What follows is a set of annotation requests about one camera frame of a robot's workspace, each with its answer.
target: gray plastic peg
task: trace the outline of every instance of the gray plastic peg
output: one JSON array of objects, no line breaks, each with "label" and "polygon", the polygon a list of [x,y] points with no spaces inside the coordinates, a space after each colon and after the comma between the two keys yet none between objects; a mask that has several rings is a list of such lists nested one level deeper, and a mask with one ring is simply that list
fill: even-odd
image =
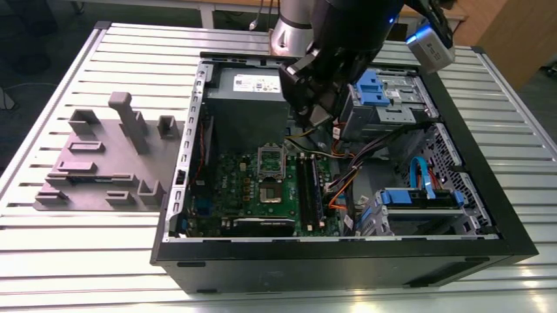
[{"label": "gray plastic peg", "polygon": [[143,117],[141,119],[137,118],[137,114],[131,110],[130,103],[130,93],[113,92],[109,100],[109,107],[114,108],[119,113],[126,134],[130,137],[134,147],[137,148],[138,154],[143,155],[149,153],[145,126],[141,125],[141,122],[145,124],[145,120]]}]

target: expansion slot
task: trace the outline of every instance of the expansion slot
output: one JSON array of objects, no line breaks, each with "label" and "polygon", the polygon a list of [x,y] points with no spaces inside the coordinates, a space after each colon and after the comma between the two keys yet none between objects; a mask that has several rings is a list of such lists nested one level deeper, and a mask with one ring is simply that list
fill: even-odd
[{"label": "expansion slot", "polygon": [[300,154],[297,176],[302,228],[313,231],[325,225],[316,155]]}]

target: gray plastic block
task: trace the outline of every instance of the gray plastic block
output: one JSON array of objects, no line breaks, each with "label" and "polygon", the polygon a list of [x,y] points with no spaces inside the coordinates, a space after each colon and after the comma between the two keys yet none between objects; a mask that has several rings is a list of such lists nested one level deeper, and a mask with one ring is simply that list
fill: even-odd
[{"label": "gray plastic block", "polygon": [[67,171],[70,173],[95,173],[97,165],[94,162],[62,161],[56,169],[59,171]]},{"label": "gray plastic block", "polygon": [[145,138],[145,120],[142,115],[138,115],[131,110],[131,95],[130,93],[114,92],[109,100],[109,107],[117,110],[121,116],[126,134],[130,137],[131,143],[139,155],[149,153],[149,145]]},{"label": "gray plastic block", "polygon": [[51,186],[70,186],[71,181],[68,180],[67,173],[50,173],[44,179]]},{"label": "gray plastic block", "polygon": [[105,151],[105,145],[102,142],[73,142],[68,146],[68,150],[71,152],[79,153],[79,152],[103,152]]},{"label": "gray plastic block", "polygon": [[68,196],[60,190],[42,190],[35,196],[42,204],[66,204]]},{"label": "gray plastic block", "polygon": [[131,205],[137,203],[130,191],[121,190],[107,190],[105,200],[110,205]]},{"label": "gray plastic block", "polygon": [[181,137],[174,116],[163,115],[159,117],[159,124],[157,125],[162,139],[177,139]]},{"label": "gray plastic block", "polygon": [[[138,154],[131,144],[131,138],[123,135],[119,126],[122,122],[118,119],[102,119],[99,124],[93,124],[93,135],[78,136],[73,133],[56,163],[94,163],[97,172],[67,172],[64,167],[62,168],[64,171],[55,167],[46,178],[47,183],[43,190],[54,188],[60,190],[71,201],[66,203],[63,201],[42,203],[38,200],[34,207],[40,211],[158,211],[161,206],[147,204],[153,203],[149,198],[146,198],[147,203],[145,203],[141,193],[147,196],[149,192],[145,187],[139,190],[139,183],[145,181],[145,185],[153,194],[149,197],[158,201],[157,185],[161,184],[163,191],[169,191],[171,188],[175,170],[173,164],[177,163],[181,147],[181,137],[175,140],[161,138],[158,119],[159,117],[155,121],[146,121],[147,134],[145,138],[151,152],[145,155]],[[177,126],[181,136],[183,122],[177,122]],[[79,142],[102,142],[105,151],[81,151],[75,153],[70,150],[70,147]],[[127,191],[134,198],[134,203],[111,205],[106,200],[107,190]]]},{"label": "gray plastic block", "polygon": [[99,123],[94,110],[75,110],[68,120],[68,124],[78,136],[93,135],[91,126]]},{"label": "gray plastic block", "polygon": [[138,177],[133,173],[115,173],[113,183],[115,186],[137,186]]},{"label": "gray plastic block", "polygon": [[146,181],[139,182],[138,196],[145,205],[161,205],[166,191],[159,181],[155,181],[153,190],[149,188]]}]

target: power supply label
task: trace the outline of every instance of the power supply label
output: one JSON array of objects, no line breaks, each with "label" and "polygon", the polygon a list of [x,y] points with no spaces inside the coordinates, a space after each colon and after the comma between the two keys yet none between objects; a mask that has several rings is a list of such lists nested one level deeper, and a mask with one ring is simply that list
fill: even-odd
[{"label": "power supply label", "polygon": [[235,75],[234,91],[249,93],[281,93],[281,79],[269,75]]}]

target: ram slot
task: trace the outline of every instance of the ram slot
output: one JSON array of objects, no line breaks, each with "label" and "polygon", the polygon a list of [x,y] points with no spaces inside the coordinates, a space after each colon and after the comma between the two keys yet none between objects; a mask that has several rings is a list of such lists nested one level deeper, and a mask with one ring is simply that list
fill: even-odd
[{"label": "ram slot", "polygon": [[324,204],[321,202],[321,186],[320,186],[320,172],[317,168],[317,158],[316,155],[312,155],[309,159],[309,169],[312,171],[310,178],[312,178],[312,213],[316,216],[314,220],[317,222],[316,226],[325,227],[324,223]]},{"label": "ram slot", "polygon": [[300,217],[302,222],[302,228],[305,230],[313,230],[312,212],[310,212],[310,199],[309,199],[309,182],[306,176],[306,160],[301,154],[297,157],[297,177],[298,177],[298,199],[300,199]]}]

